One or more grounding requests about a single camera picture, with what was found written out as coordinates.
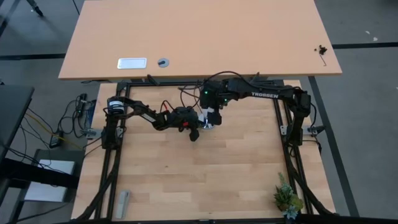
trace yellow cable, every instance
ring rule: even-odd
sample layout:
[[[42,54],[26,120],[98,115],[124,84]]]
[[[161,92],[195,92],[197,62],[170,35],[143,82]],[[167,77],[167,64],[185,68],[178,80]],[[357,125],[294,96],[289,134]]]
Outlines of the yellow cable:
[[[69,144],[71,144],[72,146],[75,146],[75,147],[78,148],[78,149],[83,150],[83,148],[81,148],[81,147],[78,146],[77,144],[75,144],[75,143],[73,143],[73,142],[71,142],[71,141],[68,141],[68,140],[64,139],[63,137],[58,136],[58,135],[54,134],[53,132],[49,131],[37,118],[33,117],[33,116],[30,115],[29,113],[26,113],[26,115],[29,116],[30,118],[32,118],[34,121],[36,121],[46,132],[48,132],[48,133],[51,134],[52,136],[56,137],[57,139],[61,139],[62,141],[66,142],[66,143],[69,143]]]

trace wooden desk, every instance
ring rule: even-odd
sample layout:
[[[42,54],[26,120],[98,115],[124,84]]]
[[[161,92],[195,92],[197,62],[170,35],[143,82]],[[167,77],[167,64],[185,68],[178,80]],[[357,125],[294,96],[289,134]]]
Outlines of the wooden desk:
[[[323,56],[319,45],[328,51]],[[146,69],[118,70],[119,58]],[[170,65],[160,68],[157,61]],[[340,75],[313,0],[85,1],[61,79]]]
[[[300,85],[299,81],[286,83]],[[164,99],[180,105],[176,86],[133,87],[131,91],[131,98],[151,108],[159,109]],[[100,86],[94,128],[105,125],[102,109],[115,92],[116,84]],[[193,104],[192,97],[183,99],[187,105]],[[132,192],[125,220],[282,216],[273,203],[273,194],[275,185],[279,185],[278,172],[287,174],[272,100],[232,101],[221,114],[223,125],[200,130],[196,142],[190,142],[188,131],[159,132],[140,117],[126,121],[116,191],[116,200],[121,190]],[[72,218],[84,211],[98,189],[104,152],[97,149],[84,161]],[[308,186],[327,209],[334,211],[317,145],[304,142],[300,152]]]

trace small potted plant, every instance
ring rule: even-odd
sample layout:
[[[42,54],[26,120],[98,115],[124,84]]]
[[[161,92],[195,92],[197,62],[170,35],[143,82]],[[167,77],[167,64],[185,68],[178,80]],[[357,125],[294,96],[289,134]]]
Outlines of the small potted plant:
[[[287,219],[294,220],[303,208],[303,200],[293,193],[292,187],[285,181],[282,173],[279,173],[279,180],[281,186],[276,186],[275,204]]]

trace floor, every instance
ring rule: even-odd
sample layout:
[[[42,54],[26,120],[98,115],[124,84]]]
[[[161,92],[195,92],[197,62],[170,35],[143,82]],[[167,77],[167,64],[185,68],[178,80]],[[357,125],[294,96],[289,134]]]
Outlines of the floor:
[[[315,0],[332,44],[397,42],[398,1]],[[0,0],[0,24],[13,11],[7,27],[0,27],[0,55],[59,54],[67,51],[78,14],[71,1],[37,0],[45,19],[39,18],[25,0]],[[81,9],[83,0],[76,0]],[[326,110],[359,213],[363,217],[398,219],[398,48],[335,50],[343,70],[340,77],[317,78]],[[96,98],[98,83],[60,81],[63,59],[0,61],[0,79],[7,84],[35,87],[30,107],[52,126],[66,104],[80,93]],[[305,77],[303,88],[310,90]],[[49,135],[32,123],[44,139]],[[68,139],[80,145],[84,139]],[[337,212],[348,215],[325,134],[319,139],[322,158]],[[43,144],[27,136],[27,154],[33,156]],[[12,143],[23,149],[21,132]],[[73,149],[63,145],[62,149]],[[6,223],[18,190],[12,189],[0,207],[0,223]],[[58,203],[31,202],[20,217],[47,211]],[[22,223],[57,223],[70,218],[72,204]]]

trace wooden tabletop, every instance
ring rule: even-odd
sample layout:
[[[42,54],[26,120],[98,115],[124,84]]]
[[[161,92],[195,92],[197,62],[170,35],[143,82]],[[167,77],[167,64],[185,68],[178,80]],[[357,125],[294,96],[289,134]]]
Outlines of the wooden tabletop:
[[[299,81],[285,83],[300,86]],[[176,86],[133,87],[131,91],[131,98],[156,110],[163,100],[181,105]],[[102,109],[115,92],[116,84],[100,86],[93,128],[105,125]],[[190,96],[183,100],[186,105],[193,104]],[[223,124],[212,130],[201,129],[195,142],[189,140],[189,131],[156,131],[140,117],[126,121],[116,191],[116,203],[122,190],[132,193],[125,220],[282,216],[273,203],[273,194],[275,185],[279,185],[278,172],[287,173],[272,100],[232,101],[221,115]],[[86,151],[98,144],[88,146]],[[99,148],[84,161],[72,218],[79,216],[96,194],[104,152]],[[317,145],[304,142],[300,152],[308,186],[327,209],[334,211]],[[104,197],[103,217],[108,197],[109,191]]]
[[[322,56],[319,45],[328,50]],[[146,58],[119,70],[119,58]],[[161,58],[170,65],[160,68]],[[340,75],[313,0],[85,1],[61,79]]]

